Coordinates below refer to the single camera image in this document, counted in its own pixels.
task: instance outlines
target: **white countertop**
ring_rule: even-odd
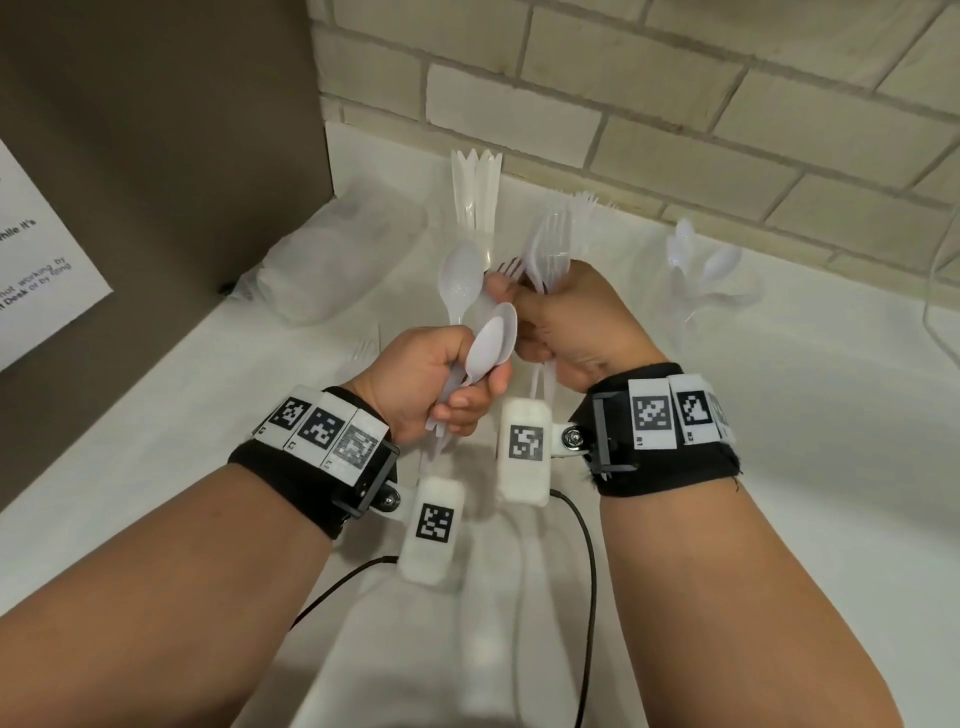
[[[338,190],[370,174],[427,201],[445,185],[442,158],[339,124],[328,125],[328,138]],[[498,229],[508,241],[519,245],[550,194],[504,179]],[[604,242],[591,262],[637,304],[664,228],[613,210],[600,223]],[[0,513],[0,612],[219,466],[292,385],[330,383],[370,323],[381,325],[384,343],[409,326],[443,323],[433,280],[444,249],[440,236],[425,237],[367,298],[321,327],[289,329],[255,307],[221,305]],[[915,302],[764,255],[745,259],[766,281],[766,299],[684,364],[711,380],[736,428],[748,487],[867,646],[907,724],[952,726],[960,715],[960,376],[926,339]],[[960,316],[937,321],[960,343]],[[518,391],[526,383],[521,369]],[[565,393],[558,410],[576,401]],[[484,725],[514,725],[517,716],[528,726],[572,724],[588,596],[582,536],[556,501],[540,511],[489,506],[492,442],[488,418],[438,463],[466,475],[473,498],[462,589],[413,587],[389,566],[367,572],[291,634],[238,725],[287,725],[304,698],[297,728],[477,725],[462,706],[483,695],[499,716]],[[555,485],[578,502],[598,548],[588,720],[644,725],[582,467],[556,466]],[[401,479],[415,471],[415,454],[401,460]],[[368,558],[396,553],[399,540],[394,523],[353,523],[315,594]],[[478,635],[478,624],[486,632]],[[508,679],[483,690],[465,683],[466,640],[484,644]]]

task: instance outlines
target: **spoon handle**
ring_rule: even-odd
[[[467,371],[462,366],[459,364],[454,364],[452,367],[450,367],[450,376],[446,378],[446,384],[444,384],[444,388],[441,390],[440,396],[437,397],[436,403],[443,403],[449,400],[450,395],[452,395],[455,390],[460,388],[460,386],[464,383],[464,379],[466,378]],[[426,421],[426,428],[433,429],[439,424],[440,423],[431,417]]]

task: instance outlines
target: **black wire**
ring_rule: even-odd
[[[577,707],[577,720],[573,724],[573,728],[581,728],[581,726],[584,724],[584,713],[587,711],[587,689],[590,682],[590,663],[593,660],[593,631],[594,627],[596,626],[597,618],[597,562],[596,557],[593,555],[593,540],[590,538],[587,522],[585,522],[584,517],[580,515],[580,510],[573,504],[573,501],[570,500],[570,498],[557,489],[551,488],[550,495],[555,498],[559,498],[568,506],[570,506],[570,510],[573,511],[573,515],[577,517],[577,521],[580,522],[580,527],[584,531],[584,540],[587,542],[587,554],[590,559],[590,611],[589,616],[587,617],[587,654],[584,656],[584,678],[580,683],[580,704]],[[306,608],[304,608],[304,610],[297,615],[297,618],[294,619],[294,623],[290,625],[290,629],[296,627],[304,617],[310,614],[317,607],[317,605],[340,589],[340,587],[346,584],[361,571],[365,571],[370,567],[376,566],[377,564],[395,564],[397,559],[397,556],[381,556],[378,559],[372,559],[371,561],[368,561],[366,564],[361,564],[332,587],[327,589],[323,594],[310,602],[310,604],[308,604]]]
[[[580,527],[584,530],[584,540],[587,542],[587,554],[590,557],[590,613],[587,617],[587,654],[584,656],[584,679],[580,683],[580,705],[577,708],[577,720],[573,728],[580,728],[584,724],[584,713],[587,711],[587,688],[590,682],[590,663],[593,660],[593,629],[597,620],[597,561],[593,555],[593,540],[590,538],[590,532],[587,528],[587,522],[580,515],[580,511],[565,494],[556,488],[550,489],[550,495],[558,497],[573,511],[573,515],[580,522]]]
[[[326,599],[328,596],[330,596],[331,594],[336,592],[338,589],[340,589],[340,587],[346,584],[350,579],[352,579],[361,571],[366,571],[370,567],[375,567],[377,564],[395,564],[398,558],[399,558],[398,556],[381,556],[378,559],[372,559],[371,561],[368,561],[366,564],[361,564],[356,569],[354,569],[349,574],[347,574],[344,578],[342,578],[340,581],[338,581],[336,584],[334,584],[332,587],[327,589],[323,594],[321,594],[316,599],[311,601],[303,609],[303,611],[297,615],[297,618],[294,619],[294,623],[290,625],[290,629],[293,629],[294,627],[296,627],[304,617],[310,614],[314,610],[314,608],[317,607],[318,604],[320,604],[322,601],[324,601],[324,599]]]

